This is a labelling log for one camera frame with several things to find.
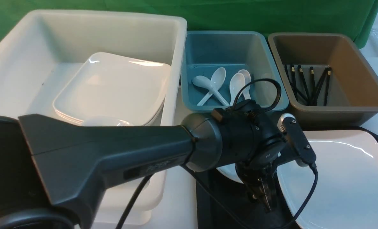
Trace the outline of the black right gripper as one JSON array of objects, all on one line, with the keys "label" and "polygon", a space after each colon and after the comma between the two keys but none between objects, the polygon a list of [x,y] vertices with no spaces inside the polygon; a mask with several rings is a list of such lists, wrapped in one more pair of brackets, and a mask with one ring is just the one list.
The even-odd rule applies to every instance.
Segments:
[{"label": "black right gripper", "polygon": [[292,149],[284,149],[281,155],[266,165],[251,165],[247,162],[235,163],[235,170],[246,186],[247,196],[251,202],[262,204],[266,213],[277,207],[275,177],[279,165],[300,159]]}]

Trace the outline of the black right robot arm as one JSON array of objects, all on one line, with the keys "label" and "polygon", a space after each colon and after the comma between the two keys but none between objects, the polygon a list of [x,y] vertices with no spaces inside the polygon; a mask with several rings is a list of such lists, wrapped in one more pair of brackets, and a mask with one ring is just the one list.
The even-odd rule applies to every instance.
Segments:
[{"label": "black right robot arm", "polygon": [[91,228],[107,189],[176,166],[266,168],[286,139],[252,101],[178,126],[76,126],[0,116],[0,229]]}]

